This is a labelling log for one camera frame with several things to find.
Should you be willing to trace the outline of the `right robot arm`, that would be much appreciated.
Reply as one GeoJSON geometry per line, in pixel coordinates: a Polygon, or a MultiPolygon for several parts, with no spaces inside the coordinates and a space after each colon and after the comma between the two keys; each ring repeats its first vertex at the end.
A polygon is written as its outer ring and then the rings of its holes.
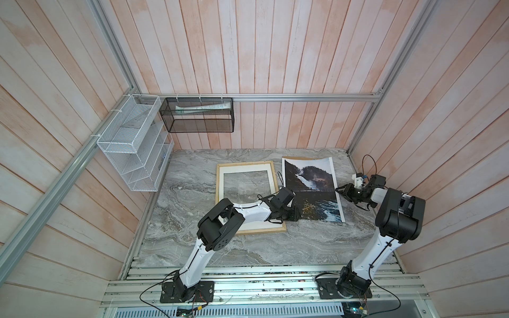
{"type": "Polygon", "coordinates": [[[368,184],[363,179],[361,174],[354,174],[353,183],[335,189],[351,203],[364,202],[367,207],[379,208],[375,234],[362,253],[342,268],[336,280],[343,298],[365,295],[379,266],[399,246],[417,239],[423,226],[425,200],[386,189],[384,176],[374,174],[368,184]]]}

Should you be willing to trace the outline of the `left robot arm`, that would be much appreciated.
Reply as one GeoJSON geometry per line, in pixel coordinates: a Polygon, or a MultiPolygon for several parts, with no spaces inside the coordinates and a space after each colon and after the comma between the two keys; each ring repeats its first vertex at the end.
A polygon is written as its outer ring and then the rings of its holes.
{"type": "Polygon", "coordinates": [[[269,196],[258,196],[251,204],[235,204],[224,198],[198,222],[194,249],[185,265],[173,275],[174,291],[179,299],[189,300],[195,286],[215,252],[224,248],[241,225],[253,222],[298,221],[299,209],[293,204],[295,193],[281,188],[269,196]]]}

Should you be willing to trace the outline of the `aluminium rail platform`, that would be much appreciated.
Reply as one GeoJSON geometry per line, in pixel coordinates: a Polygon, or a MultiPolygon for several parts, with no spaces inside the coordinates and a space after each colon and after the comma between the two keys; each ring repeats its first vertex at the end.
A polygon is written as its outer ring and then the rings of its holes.
{"type": "MultiPolygon", "coordinates": [[[[126,276],[109,283],[100,306],[159,306],[162,294],[159,283],[173,270],[172,267],[147,267],[135,263],[126,276]]],[[[202,279],[215,283],[212,305],[306,303],[321,300],[315,282],[318,274],[330,277],[340,270],[339,264],[208,267],[202,279]]],[[[420,302],[430,299],[420,277],[403,273],[396,262],[379,268],[371,291],[370,304],[398,299],[420,302]]]]}

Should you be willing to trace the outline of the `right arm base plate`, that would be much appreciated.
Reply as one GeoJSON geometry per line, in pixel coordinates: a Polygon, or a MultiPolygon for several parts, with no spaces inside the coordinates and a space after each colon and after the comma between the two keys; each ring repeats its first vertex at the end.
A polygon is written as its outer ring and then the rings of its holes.
{"type": "Polygon", "coordinates": [[[363,278],[345,279],[321,277],[316,280],[321,299],[372,298],[371,281],[363,278]]]}

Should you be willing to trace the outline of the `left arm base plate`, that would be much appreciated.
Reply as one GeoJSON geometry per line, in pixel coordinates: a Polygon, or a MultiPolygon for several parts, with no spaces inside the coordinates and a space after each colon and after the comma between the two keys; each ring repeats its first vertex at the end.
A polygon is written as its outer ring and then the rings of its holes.
{"type": "Polygon", "coordinates": [[[213,302],[214,285],[213,281],[200,280],[196,285],[188,288],[179,280],[165,282],[162,286],[160,303],[213,302]]]}

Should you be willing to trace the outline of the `paper in black basket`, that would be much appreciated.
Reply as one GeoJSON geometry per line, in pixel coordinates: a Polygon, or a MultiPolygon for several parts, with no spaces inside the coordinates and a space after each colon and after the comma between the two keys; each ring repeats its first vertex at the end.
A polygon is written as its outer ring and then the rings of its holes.
{"type": "Polygon", "coordinates": [[[224,103],[212,103],[205,105],[175,105],[174,113],[176,115],[191,115],[191,114],[223,114],[225,112],[229,112],[231,109],[231,102],[224,103]]]}

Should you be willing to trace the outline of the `waterfall photo print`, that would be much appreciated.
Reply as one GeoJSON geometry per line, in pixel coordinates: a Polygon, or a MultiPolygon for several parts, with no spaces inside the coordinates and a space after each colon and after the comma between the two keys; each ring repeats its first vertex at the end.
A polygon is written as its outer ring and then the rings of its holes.
{"type": "Polygon", "coordinates": [[[331,157],[282,158],[284,186],[295,193],[293,202],[301,218],[342,223],[345,221],[331,157]]]}

